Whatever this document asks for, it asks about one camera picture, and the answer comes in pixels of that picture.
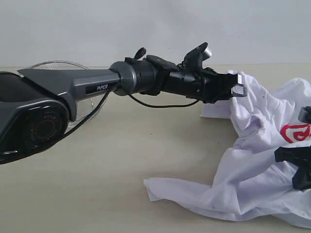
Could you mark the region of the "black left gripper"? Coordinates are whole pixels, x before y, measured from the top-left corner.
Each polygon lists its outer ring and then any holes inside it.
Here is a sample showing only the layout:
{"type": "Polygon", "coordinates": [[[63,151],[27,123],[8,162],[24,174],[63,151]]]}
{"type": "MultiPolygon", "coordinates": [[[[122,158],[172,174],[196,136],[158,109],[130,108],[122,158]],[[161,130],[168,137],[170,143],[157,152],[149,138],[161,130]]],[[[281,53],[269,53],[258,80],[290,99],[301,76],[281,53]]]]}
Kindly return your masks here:
{"type": "Polygon", "coordinates": [[[198,72],[179,69],[167,72],[167,92],[203,103],[215,103],[230,98],[245,97],[244,79],[241,74],[221,74],[211,68],[198,72]],[[225,90],[225,85],[235,85],[225,90]]]}

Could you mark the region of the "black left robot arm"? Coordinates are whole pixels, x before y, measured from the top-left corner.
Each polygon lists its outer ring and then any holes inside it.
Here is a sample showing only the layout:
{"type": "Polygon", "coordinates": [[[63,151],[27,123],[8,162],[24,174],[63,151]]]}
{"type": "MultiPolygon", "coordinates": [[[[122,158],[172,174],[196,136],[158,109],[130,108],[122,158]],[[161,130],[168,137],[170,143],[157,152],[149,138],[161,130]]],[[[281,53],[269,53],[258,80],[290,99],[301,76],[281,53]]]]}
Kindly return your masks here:
{"type": "Polygon", "coordinates": [[[245,97],[238,74],[203,68],[196,55],[176,65],[154,55],[126,58],[109,69],[21,69],[0,74],[0,162],[45,151],[69,135],[77,103],[110,93],[155,96],[167,92],[203,103],[245,97]]]}

